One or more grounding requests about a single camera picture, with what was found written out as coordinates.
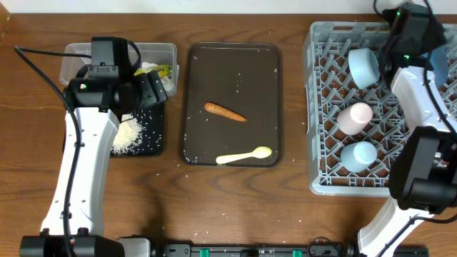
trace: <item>black base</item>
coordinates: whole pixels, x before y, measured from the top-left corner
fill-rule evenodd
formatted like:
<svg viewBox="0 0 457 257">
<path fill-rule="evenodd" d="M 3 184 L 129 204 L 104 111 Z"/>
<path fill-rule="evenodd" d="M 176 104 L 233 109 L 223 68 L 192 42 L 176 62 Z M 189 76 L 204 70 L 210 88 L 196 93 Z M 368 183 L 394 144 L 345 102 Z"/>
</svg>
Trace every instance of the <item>black base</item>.
<svg viewBox="0 0 457 257">
<path fill-rule="evenodd" d="M 125 257 L 121 243 L 102 236 L 74 236 L 78 257 Z M 63 236 L 24 236 L 21 257 L 67 257 Z"/>
<path fill-rule="evenodd" d="M 224 247 L 190 246 L 175 244 L 164 246 L 164 257 L 362 257 L 353 247 L 341 243 L 322 243 L 310 246 L 288 247 Z M 397 248 L 393 257 L 428 257 L 427 248 Z"/>
<path fill-rule="evenodd" d="M 365 254 L 359 252 L 357 243 L 350 244 L 349 249 L 350 251 L 348 251 L 348 255 L 345 257 L 368 257 Z M 429 257 L 429 254 L 426 247 L 399 246 L 393 252 L 393 257 Z"/>
</svg>

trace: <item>baby carrot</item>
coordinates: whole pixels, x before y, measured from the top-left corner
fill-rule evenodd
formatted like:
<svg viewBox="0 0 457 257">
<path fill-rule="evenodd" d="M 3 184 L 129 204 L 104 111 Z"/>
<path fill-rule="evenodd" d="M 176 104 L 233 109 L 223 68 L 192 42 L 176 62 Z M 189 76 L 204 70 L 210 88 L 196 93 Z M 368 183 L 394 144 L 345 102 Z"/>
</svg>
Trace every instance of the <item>baby carrot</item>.
<svg viewBox="0 0 457 257">
<path fill-rule="evenodd" d="M 213 104 L 213 103 L 206 103 L 205 104 L 205 110 L 207 110 L 208 112 L 212 113 L 212 114 L 217 114 L 217 115 L 220 115 L 220 116 L 224 116 L 226 118 L 229 118 L 229 119 L 233 119 L 235 121 L 247 121 L 246 118 L 244 118 L 243 116 L 239 115 L 239 114 L 236 114 L 222 106 L 219 106 L 217 104 Z"/>
</svg>

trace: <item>wooden table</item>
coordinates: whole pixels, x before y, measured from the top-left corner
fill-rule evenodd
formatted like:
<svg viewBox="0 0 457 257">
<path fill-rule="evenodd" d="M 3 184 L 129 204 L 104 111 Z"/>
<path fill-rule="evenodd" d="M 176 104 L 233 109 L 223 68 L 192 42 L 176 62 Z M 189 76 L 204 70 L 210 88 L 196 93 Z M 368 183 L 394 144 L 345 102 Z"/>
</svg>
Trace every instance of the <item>wooden table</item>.
<svg viewBox="0 0 457 257">
<path fill-rule="evenodd" d="M 456 23 L 457 16 L 442 16 Z M 145 234 L 198 244 L 306 244 L 316 236 L 348 242 L 383 198 L 316 196 L 306 170 L 306 96 L 301 45 L 314 21 L 379 21 L 374 15 L 49 15 L 13 14 L 0 47 L 0 256 L 17 256 L 21 237 L 38 235 L 62 156 L 60 100 L 13 51 L 63 52 L 112 35 L 171 42 L 181 65 L 179 92 L 166 102 L 165 150 L 156 158 L 112 158 L 104 196 L 105 236 Z M 178 142 L 189 47 L 200 41 L 268 42 L 283 54 L 284 158 L 276 168 L 187 166 Z M 57 84 L 62 58 L 28 54 Z M 450 216 L 456 210 L 445 212 Z M 457 252 L 457 223 L 420 225 L 404 243 L 432 256 Z"/>
</svg>

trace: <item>plastic bin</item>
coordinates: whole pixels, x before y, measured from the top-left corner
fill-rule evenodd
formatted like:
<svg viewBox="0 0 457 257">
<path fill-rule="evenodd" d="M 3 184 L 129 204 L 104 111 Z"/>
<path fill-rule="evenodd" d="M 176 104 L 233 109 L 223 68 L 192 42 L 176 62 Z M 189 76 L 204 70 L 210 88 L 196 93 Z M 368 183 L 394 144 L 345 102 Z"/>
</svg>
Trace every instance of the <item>plastic bin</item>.
<svg viewBox="0 0 457 257">
<path fill-rule="evenodd" d="M 457 26 L 446 29 L 449 74 L 440 88 L 451 114 L 457 116 Z M 403 149 L 410 132 L 397 98 L 383 85 L 356 87 L 348 69 L 351 49 L 380 49 L 387 41 L 388 24 L 315 22 L 303 43 L 303 74 L 308 104 L 306 148 L 309 188 L 318 195 L 388 196 L 391 164 Z M 373 119 L 360 133 L 338 131 L 338 113 L 358 102 L 368 104 Z M 375 163 L 360 173 L 347 171 L 340 162 L 344 146 L 359 141 L 372 143 Z"/>
<path fill-rule="evenodd" d="M 175 96 L 178 89 L 179 65 L 176 63 L 177 49 L 170 43 L 135 43 L 141 54 L 141 62 L 154 64 L 168 64 L 172 66 L 171 83 L 174 87 L 166 91 L 167 96 Z M 73 43 L 65 48 L 69 54 L 91 54 L 91 43 Z M 134 63 L 138 58 L 135 50 L 129 46 L 130 61 Z M 60 72 L 60 82 L 68 85 L 75 77 L 78 70 L 85 64 L 90 64 L 91 59 L 79 57 L 64 57 Z"/>
</svg>

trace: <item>white spoon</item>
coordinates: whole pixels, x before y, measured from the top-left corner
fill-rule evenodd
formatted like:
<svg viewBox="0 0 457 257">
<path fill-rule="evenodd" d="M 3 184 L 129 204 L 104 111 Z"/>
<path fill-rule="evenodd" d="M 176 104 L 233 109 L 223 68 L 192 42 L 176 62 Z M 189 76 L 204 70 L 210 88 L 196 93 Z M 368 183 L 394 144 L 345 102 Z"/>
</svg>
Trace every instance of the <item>white spoon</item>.
<svg viewBox="0 0 457 257">
<path fill-rule="evenodd" d="M 232 161 L 241 160 L 244 158 L 256 157 L 256 158 L 266 158 L 271 155 L 271 149 L 266 146 L 259 146 L 256 150 L 251 153 L 240 153 L 240 154 L 231 154 L 227 156 L 219 156 L 216 158 L 217 164 L 225 164 Z"/>
</svg>

